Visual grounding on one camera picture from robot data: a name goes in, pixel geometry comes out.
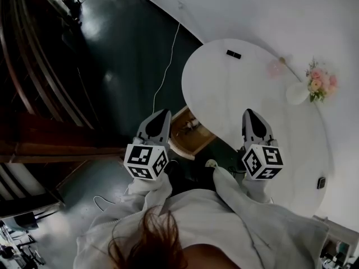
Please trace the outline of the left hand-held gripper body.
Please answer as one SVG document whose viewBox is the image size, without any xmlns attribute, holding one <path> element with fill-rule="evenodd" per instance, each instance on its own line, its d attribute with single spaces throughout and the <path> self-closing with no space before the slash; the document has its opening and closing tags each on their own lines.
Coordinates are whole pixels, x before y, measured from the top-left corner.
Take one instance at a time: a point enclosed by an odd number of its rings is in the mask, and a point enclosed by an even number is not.
<svg viewBox="0 0 359 269">
<path fill-rule="evenodd" d="M 168 151 L 168 138 L 144 141 L 135 137 L 127 145 L 123 164 L 134 179 L 155 181 L 169 163 Z"/>
</svg>

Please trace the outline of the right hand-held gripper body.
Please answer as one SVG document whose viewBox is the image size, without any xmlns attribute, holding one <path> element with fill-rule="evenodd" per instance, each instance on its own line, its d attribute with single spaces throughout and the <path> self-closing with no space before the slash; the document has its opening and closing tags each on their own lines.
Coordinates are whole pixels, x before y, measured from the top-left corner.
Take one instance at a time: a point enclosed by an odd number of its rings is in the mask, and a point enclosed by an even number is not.
<svg viewBox="0 0 359 269">
<path fill-rule="evenodd" d="M 251 180 L 273 179 L 284 168 L 284 157 L 277 140 L 247 141 L 242 162 Z"/>
</svg>

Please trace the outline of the wooden storage box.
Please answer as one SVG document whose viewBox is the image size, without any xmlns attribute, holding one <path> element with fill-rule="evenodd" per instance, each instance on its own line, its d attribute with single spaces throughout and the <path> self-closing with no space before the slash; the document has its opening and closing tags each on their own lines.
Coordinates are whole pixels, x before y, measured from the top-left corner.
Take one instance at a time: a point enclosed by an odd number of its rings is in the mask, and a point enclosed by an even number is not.
<svg viewBox="0 0 359 269">
<path fill-rule="evenodd" d="M 195 160 L 195 156 L 216 139 L 216 135 L 202 124 L 188 134 L 176 136 L 180 126 L 192 118 L 196 117 L 192 114 L 188 106 L 185 106 L 177 112 L 172 117 L 170 139 L 168 141 L 170 148 L 177 155 L 189 160 Z"/>
</svg>

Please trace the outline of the person's left forearm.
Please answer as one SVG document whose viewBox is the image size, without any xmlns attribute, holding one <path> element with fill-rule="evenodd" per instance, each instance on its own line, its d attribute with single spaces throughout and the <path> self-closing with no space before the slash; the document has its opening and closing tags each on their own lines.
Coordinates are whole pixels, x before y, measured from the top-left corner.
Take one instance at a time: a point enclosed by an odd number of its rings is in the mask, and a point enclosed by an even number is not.
<svg viewBox="0 0 359 269">
<path fill-rule="evenodd" d="M 144 214 L 157 206 L 162 208 L 172 193 L 172 186 L 166 174 L 161 174 L 157 180 L 134 179 L 127 189 L 121 199 L 121 205 L 129 206 L 135 214 Z"/>
</svg>

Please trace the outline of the person's right forearm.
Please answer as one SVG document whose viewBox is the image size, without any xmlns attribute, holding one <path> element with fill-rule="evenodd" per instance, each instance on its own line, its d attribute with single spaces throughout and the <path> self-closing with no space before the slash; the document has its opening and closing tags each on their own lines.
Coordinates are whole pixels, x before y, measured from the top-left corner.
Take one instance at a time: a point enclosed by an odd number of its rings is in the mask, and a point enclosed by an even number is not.
<svg viewBox="0 0 359 269">
<path fill-rule="evenodd" d="M 242 204 L 246 206 L 273 205 L 273 199 L 266 192 L 268 180 L 252 180 L 245 176 L 242 180 L 245 188 Z"/>
</svg>

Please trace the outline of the person's left leg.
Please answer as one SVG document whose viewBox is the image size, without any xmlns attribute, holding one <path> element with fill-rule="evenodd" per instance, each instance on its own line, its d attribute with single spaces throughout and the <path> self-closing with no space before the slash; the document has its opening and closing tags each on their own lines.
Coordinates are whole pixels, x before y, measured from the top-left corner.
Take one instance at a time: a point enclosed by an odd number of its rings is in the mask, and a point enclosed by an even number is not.
<svg viewBox="0 0 359 269">
<path fill-rule="evenodd" d="M 164 168 L 174 192 L 180 192 L 185 182 L 185 175 L 177 160 L 171 160 Z"/>
</svg>

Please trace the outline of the person's leg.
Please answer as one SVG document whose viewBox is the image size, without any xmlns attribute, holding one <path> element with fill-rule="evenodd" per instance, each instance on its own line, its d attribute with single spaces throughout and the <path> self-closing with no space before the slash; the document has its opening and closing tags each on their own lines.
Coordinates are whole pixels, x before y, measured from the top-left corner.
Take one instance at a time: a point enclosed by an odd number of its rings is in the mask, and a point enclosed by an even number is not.
<svg viewBox="0 0 359 269">
<path fill-rule="evenodd" d="M 206 189 L 210 191 L 216 191 L 214 180 L 213 180 L 213 167 L 202 167 L 191 173 L 192 189 Z"/>
<path fill-rule="evenodd" d="M 180 192 L 185 182 L 185 175 L 177 160 L 171 160 L 164 168 L 174 192 Z"/>
</svg>

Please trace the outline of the person's right leg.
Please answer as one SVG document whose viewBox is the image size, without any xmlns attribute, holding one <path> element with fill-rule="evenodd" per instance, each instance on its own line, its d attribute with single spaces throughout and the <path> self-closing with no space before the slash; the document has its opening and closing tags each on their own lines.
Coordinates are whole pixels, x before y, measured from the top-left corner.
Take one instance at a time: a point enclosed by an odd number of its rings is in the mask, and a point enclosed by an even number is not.
<svg viewBox="0 0 359 269">
<path fill-rule="evenodd" d="M 192 189 L 206 189 L 210 191 L 216 191 L 214 180 L 213 180 L 213 167 L 202 167 L 191 173 Z"/>
</svg>

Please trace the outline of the pink glass bottle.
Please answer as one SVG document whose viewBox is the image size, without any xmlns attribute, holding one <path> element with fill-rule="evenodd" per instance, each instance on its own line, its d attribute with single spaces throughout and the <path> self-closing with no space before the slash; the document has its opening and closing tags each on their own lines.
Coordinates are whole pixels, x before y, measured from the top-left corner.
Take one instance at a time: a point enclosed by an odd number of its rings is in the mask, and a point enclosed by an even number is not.
<svg viewBox="0 0 359 269">
<path fill-rule="evenodd" d="M 284 57 L 272 59 L 266 66 L 267 72 L 271 78 L 277 78 L 286 73 L 286 60 Z"/>
</svg>

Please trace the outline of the pink flower bouquet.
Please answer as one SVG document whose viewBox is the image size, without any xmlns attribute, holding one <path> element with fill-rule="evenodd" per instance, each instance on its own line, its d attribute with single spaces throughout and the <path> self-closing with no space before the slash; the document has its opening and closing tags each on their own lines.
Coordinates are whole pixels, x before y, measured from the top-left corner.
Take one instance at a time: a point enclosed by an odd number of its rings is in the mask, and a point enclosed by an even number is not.
<svg viewBox="0 0 359 269">
<path fill-rule="evenodd" d="M 324 62 L 319 62 L 315 57 L 310 61 L 305 75 L 311 103 L 315 101 L 323 102 L 337 91 L 337 76 L 333 71 L 327 69 Z"/>
</svg>

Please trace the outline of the person's grey hoodie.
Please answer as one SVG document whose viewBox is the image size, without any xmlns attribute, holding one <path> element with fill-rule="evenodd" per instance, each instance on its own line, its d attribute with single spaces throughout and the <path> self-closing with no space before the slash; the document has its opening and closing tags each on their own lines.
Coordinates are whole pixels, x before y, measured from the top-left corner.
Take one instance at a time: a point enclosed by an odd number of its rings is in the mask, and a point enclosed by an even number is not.
<svg viewBox="0 0 359 269">
<path fill-rule="evenodd" d="M 172 190 L 144 214 L 109 206 L 77 239 L 73 269 L 321 269 L 324 223 L 243 205 L 244 186 L 221 167 L 213 180 L 215 192 Z"/>
</svg>

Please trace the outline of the dark wooden staircase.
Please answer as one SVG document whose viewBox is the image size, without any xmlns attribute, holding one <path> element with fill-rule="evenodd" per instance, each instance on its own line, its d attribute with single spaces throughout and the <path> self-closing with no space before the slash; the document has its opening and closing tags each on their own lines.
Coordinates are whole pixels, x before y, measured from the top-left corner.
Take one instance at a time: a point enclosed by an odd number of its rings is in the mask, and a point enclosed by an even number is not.
<svg viewBox="0 0 359 269">
<path fill-rule="evenodd" d="M 80 166 L 123 159 L 85 87 L 97 75 L 79 20 L 54 0 L 0 0 L 0 219 L 60 205 Z"/>
</svg>

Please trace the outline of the wooden shelf unit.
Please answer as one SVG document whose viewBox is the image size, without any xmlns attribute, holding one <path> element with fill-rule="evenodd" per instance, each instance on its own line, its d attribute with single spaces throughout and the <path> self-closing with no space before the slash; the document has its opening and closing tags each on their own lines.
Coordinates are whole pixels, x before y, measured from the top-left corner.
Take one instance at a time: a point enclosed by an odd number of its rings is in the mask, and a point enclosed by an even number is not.
<svg viewBox="0 0 359 269">
<path fill-rule="evenodd" d="M 320 259 L 322 269 L 354 269 L 359 248 L 359 233 L 344 227 L 327 217 L 314 218 L 329 228 L 328 236 L 322 248 Z"/>
</svg>

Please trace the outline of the black bag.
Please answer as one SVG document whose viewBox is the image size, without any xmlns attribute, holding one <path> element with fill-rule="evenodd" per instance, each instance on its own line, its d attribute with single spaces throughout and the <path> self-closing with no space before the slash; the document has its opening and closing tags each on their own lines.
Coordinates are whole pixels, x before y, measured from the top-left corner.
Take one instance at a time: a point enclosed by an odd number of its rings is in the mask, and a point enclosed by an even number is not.
<svg viewBox="0 0 359 269">
<path fill-rule="evenodd" d="M 80 0 L 61 0 L 69 10 L 78 10 L 82 2 Z"/>
</svg>

